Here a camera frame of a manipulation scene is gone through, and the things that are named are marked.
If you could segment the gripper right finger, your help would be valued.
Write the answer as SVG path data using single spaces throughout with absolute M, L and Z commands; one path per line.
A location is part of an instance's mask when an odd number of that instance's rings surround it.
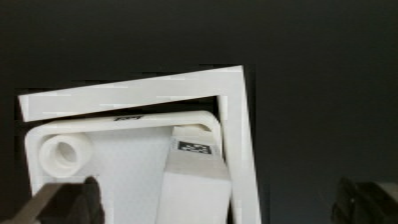
M 398 183 L 337 183 L 332 224 L 398 224 Z

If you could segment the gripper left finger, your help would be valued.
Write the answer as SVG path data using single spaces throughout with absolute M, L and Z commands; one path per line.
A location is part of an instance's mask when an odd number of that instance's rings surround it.
M 14 215 L 14 224 L 105 224 L 99 183 L 49 183 Z

